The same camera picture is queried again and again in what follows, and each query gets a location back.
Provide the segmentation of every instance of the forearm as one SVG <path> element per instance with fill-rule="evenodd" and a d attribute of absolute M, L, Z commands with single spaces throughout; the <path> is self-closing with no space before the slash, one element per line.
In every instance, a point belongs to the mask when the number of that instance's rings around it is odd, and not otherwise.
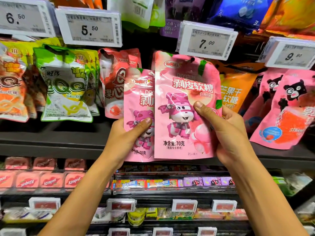
<path fill-rule="evenodd" d="M 259 159 L 250 153 L 229 169 L 257 236 L 307 236 L 285 196 Z"/>
<path fill-rule="evenodd" d="M 101 155 L 39 236 L 85 235 L 114 171 Z"/>

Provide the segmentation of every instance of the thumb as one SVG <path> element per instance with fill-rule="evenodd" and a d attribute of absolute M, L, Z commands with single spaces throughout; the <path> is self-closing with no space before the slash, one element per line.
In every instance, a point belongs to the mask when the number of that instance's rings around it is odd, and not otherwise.
<path fill-rule="evenodd" d="M 151 124 L 151 118 L 144 119 L 139 124 L 137 124 L 136 127 L 126 132 L 127 139 L 131 139 L 134 142 L 145 130 L 147 130 L 151 126 Z"/>
<path fill-rule="evenodd" d="M 215 114 L 211 108 L 207 107 L 200 101 L 194 103 L 194 108 L 201 116 L 207 119 L 215 131 L 223 131 L 226 129 L 226 120 Z"/>

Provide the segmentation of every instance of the pink cartoon robot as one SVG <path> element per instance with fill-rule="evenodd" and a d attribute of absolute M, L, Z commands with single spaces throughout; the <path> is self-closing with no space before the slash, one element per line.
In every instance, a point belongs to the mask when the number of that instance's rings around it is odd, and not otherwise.
<path fill-rule="evenodd" d="M 188 101 L 188 96 L 185 93 L 167 93 L 167 105 L 158 107 L 162 113 L 169 113 L 169 118 L 173 123 L 167 126 L 169 137 L 180 135 L 184 139 L 189 139 L 191 129 L 189 122 L 199 120 L 193 106 Z"/>
<path fill-rule="evenodd" d="M 129 127 L 133 128 L 137 126 L 142 120 L 146 118 L 152 119 L 152 124 L 150 128 L 144 132 L 135 142 L 135 147 L 143 147 L 146 150 L 150 150 L 152 142 L 151 137 L 154 136 L 154 114 L 152 110 L 146 111 L 134 111 L 135 120 L 129 121 L 127 124 Z"/>

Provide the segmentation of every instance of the fingernail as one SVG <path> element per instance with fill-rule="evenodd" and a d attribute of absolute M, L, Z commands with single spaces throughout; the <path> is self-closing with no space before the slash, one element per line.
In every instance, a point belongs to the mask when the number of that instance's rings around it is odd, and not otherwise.
<path fill-rule="evenodd" d="M 195 102 L 195 107 L 201 108 L 203 106 L 203 103 L 200 101 Z"/>
<path fill-rule="evenodd" d="M 150 122 L 151 122 L 151 118 L 146 118 L 146 119 L 145 119 L 145 122 L 146 122 L 146 123 L 150 123 Z"/>

